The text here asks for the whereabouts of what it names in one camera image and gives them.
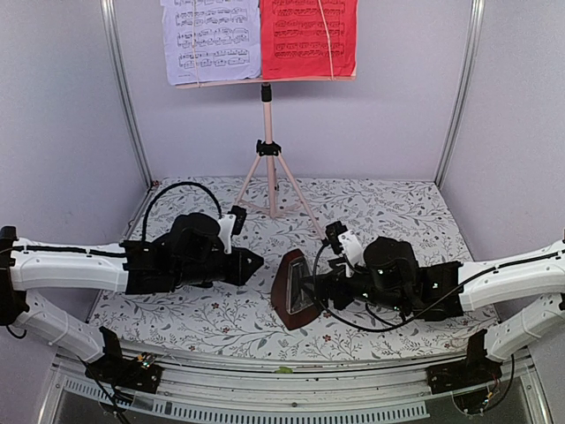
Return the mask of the brown wooden metronome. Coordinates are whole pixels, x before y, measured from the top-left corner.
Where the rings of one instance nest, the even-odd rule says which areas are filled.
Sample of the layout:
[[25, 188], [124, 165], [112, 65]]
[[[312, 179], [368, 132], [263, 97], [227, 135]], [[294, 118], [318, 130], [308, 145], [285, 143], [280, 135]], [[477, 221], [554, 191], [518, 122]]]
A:
[[270, 303], [284, 327], [301, 329], [320, 316], [307, 293], [313, 289], [312, 272], [300, 249], [282, 257], [271, 287]]

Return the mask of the pink music stand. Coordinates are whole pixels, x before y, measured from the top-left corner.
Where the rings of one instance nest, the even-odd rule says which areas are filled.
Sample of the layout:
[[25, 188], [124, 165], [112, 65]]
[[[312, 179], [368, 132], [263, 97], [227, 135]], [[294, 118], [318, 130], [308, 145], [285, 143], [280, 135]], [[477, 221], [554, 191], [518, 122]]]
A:
[[203, 83], [201, 85], [196, 84], [184, 84], [180, 86], [173, 86], [173, 87], [211, 87], [211, 86], [223, 86], [223, 85], [230, 85], [230, 84], [242, 84], [242, 83], [253, 83], [257, 82], [260, 84], [260, 99], [262, 102], [263, 107], [263, 117], [264, 117], [264, 132], [265, 135], [263, 139], [259, 140], [256, 145], [256, 154], [254, 162], [252, 163], [251, 169], [247, 173], [245, 177], [245, 182], [243, 183], [244, 186], [248, 186], [249, 182], [251, 181], [252, 177], [257, 170], [261, 161], [266, 162], [267, 164], [267, 183], [268, 183], [268, 205], [263, 210], [271, 217], [279, 216], [280, 211], [277, 206], [277, 193], [278, 193], [278, 184], [277, 184], [277, 177], [276, 177], [276, 170], [281, 168], [283, 172], [286, 174], [287, 179], [289, 180], [292, 186], [296, 186], [298, 184], [297, 180], [292, 175], [288, 164], [286, 163], [285, 159], [283, 158], [283, 152], [281, 147], [275, 143], [273, 137], [273, 119], [272, 119], [272, 83], [274, 82], [293, 82], [293, 81], [342, 81], [342, 80], [354, 80], [356, 76], [352, 79], [263, 79], [260, 75], [255, 79], [243, 79], [240, 81], [216, 81], [216, 82], [208, 82]]

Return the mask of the purple sheet music page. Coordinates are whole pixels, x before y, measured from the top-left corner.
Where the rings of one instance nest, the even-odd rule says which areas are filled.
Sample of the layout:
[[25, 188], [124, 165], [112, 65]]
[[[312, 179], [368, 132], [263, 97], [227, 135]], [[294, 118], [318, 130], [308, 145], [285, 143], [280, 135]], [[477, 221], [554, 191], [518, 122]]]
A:
[[168, 82], [172, 86], [261, 75], [260, 3], [162, 1]]

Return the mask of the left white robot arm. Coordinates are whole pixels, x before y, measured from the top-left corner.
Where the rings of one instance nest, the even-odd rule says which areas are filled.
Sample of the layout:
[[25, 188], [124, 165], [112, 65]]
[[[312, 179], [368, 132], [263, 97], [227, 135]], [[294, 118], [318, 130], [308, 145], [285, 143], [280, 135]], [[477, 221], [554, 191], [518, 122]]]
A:
[[170, 293], [215, 282], [242, 286], [260, 269], [261, 256], [231, 243], [242, 218], [229, 213], [177, 216], [152, 240], [102, 246], [47, 245], [1, 230], [1, 323], [20, 327], [74, 353], [113, 383], [131, 376], [113, 332], [94, 328], [39, 294], [44, 288], [97, 289], [125, 295]]

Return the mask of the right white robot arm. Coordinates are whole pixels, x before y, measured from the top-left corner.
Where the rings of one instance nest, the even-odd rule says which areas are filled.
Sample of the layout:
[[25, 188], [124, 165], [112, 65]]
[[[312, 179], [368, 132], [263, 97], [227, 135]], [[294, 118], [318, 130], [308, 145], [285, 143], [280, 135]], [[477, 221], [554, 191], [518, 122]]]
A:
[[456, 377], [474, 385], [491, 362], [502, 363], [515, 351], [564, 323], [564, 243], [493, 261], [418, 264], [407, 241], [378, 237], [362, 247], [346, 231], [330, 236], [341, 260], [326, 274], [303, 279], [305, 291], [321, 307], [337, 310], [359, 300], [404, 315], [407, 322], [440, 322], [482, 307], [533, 296], [535, 301], [505, 322], [472, 336], [470, 355], [456, 367]]

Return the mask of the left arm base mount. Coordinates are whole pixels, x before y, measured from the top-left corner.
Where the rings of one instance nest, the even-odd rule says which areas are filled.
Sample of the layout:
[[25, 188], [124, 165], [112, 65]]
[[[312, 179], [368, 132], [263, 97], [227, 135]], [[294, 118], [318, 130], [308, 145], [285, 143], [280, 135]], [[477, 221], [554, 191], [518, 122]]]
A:
[[100, 359], [85, 365], [86, 376], [112, 388], [129, 389], [155, 394], [160, 385], [163, 367], [140, 359], [118, 358], [105, 354]]

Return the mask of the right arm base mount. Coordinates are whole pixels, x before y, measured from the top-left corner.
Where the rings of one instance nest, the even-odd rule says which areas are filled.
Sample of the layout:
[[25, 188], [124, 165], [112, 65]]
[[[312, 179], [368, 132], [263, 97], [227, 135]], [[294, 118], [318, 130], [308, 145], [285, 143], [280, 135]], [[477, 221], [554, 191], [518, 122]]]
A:
[[501, 363], [488, 359], [463, 359], [426, 368], [426, 381], [433, 394], [465, 389], [501, 376]]

